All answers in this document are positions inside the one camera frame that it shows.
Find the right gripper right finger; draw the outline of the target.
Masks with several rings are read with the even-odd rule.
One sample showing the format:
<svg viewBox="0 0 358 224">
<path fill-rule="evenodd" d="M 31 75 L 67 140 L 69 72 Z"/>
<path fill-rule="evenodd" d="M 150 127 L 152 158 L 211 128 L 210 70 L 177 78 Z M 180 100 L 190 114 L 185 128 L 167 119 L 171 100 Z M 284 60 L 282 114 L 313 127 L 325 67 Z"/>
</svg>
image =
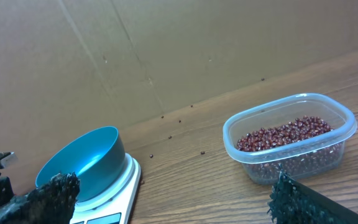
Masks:
<svg viewBox="0 0 358 224">
<path fill-rule="evenodd" d="M 272 186 L 268 214 L 276 224 L 358 224 L 358 213 L 292 179 L 283 170 Z"/>
</svg>

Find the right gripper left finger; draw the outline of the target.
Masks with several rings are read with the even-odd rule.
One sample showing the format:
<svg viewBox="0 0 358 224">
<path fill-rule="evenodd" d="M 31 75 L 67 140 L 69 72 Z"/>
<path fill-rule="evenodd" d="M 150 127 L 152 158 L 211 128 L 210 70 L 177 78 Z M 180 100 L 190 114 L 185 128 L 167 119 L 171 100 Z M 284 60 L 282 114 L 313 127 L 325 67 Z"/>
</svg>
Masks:
<svg viewBox="0 0 358 224">
<path fill-rule="evenodd" d="M 0 207 L 0 224 L 69 223 L 79 192 L 76 174 L 56 174 L 47 183 Z"/>
</svg>

